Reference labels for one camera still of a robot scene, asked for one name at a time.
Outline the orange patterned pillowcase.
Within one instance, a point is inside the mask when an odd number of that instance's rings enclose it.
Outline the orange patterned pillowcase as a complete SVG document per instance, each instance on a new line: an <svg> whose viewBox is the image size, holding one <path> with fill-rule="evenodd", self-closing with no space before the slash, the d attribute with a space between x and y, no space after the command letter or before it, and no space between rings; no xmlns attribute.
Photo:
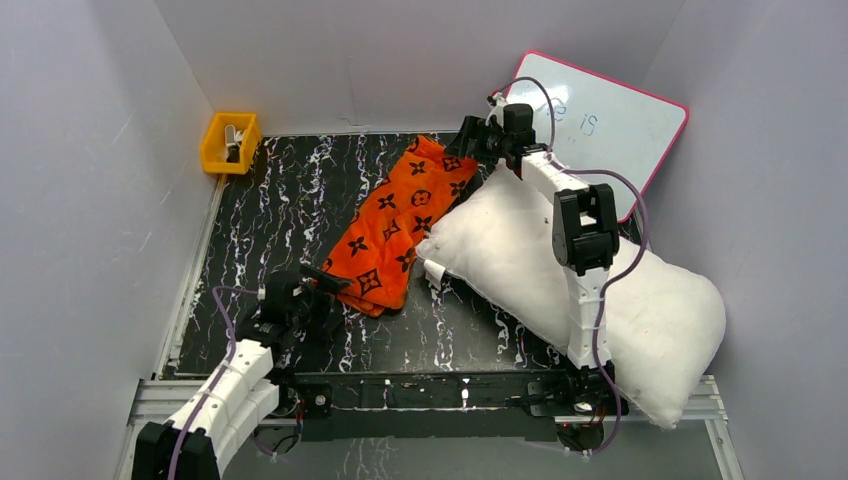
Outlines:
<svg viewBox="0 0 848 480"><path fill-rule="evenodd" d="M450 156L418 136L358 207L322 270L350 285L336 298L370 317L404 306L417 245L478 172L472 158Z"/></svg>

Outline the white pillow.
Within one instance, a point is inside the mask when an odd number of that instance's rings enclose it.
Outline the white pillow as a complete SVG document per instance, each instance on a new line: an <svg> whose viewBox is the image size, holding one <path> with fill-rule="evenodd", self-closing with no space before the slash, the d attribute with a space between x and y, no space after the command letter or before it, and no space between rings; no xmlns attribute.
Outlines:
<svg viewBox="0 0 848 480"><path fill-rule="evenodd" d="M416 247L428 271L465 281L564 353L569 287L552 249L553 207L498 166ZM605 302L615 382L658 427L674 429L725 334L722 297L706 277L646 252Z"/></svg>

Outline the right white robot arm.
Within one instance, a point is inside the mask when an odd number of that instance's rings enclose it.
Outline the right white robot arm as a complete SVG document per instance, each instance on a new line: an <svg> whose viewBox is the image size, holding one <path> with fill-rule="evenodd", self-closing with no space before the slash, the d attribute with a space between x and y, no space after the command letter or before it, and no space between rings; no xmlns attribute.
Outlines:
<svg viewBox="0 0 848 480"><path fill-rule="evenodd" d="M487 102L487 116L465 117L447 152L505 160L552 205L552 250L572 288L567 356L579 370L604 368L611 361L605 344L606 284L620 247L614 192L607 184L582 180L558 161L551 146L536 140L530 105L509 103L500 94Z"/></svg>

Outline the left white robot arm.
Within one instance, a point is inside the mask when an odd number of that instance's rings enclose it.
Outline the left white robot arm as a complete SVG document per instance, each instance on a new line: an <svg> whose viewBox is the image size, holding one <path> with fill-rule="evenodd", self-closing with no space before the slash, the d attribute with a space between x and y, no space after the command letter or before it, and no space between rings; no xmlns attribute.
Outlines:
<svg viewBox="0 0 848 480"><path fill-rule="evenodd" d="M303 438L305 419L327 415L332 390L300 385L276 364L295 333L332 333L328 316L352 284L302 264L270 274L256 290L213 288L225 355L175 413L141 428L131 478L219 479L247 441L271 458L289 453Z"/></svg>

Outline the pink framed whiteboard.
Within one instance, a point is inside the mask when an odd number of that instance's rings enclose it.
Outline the pink framed whiteboard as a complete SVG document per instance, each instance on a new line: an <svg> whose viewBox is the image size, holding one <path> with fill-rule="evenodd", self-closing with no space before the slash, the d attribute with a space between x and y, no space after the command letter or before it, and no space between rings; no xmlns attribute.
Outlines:
<svg viewBox="0 0 848 480"><path fill-rule="evenodd" d="M619 173L641 193L689 119L686 106L550 55L528 51L496 91L534 110L539 142L577 170Z"/></svg>

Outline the white clips in bin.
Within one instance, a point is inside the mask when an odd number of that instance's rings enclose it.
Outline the white clips in bin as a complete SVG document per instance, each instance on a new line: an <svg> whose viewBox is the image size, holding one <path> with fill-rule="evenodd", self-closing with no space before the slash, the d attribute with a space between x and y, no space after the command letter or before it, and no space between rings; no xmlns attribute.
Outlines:
<svg viewBox="0 0 848 480"><path fill-rule="evenodd" d="M228 124L224 128L224 140L226 147L226 157L225 160L227 163L239 163L240 162L240 150L242 141L244 138L244 132L236 128L235 125Z"/></svg>

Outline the yellow plastic bin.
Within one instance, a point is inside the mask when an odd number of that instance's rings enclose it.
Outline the yellow plastic bin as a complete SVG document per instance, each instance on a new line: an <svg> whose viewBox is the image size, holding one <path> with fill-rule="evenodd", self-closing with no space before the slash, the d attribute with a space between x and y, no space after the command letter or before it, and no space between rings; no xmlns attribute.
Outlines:
<svg viewBox="0 0 848 480"><path fill-rule="evenodd" d="M235 125L244 132L239 163L227 163L224 128ZM217 112L213 115L199 147L203 170L208 174L246 175L254 163L254 156L262 139L256 113Z"/></svg>

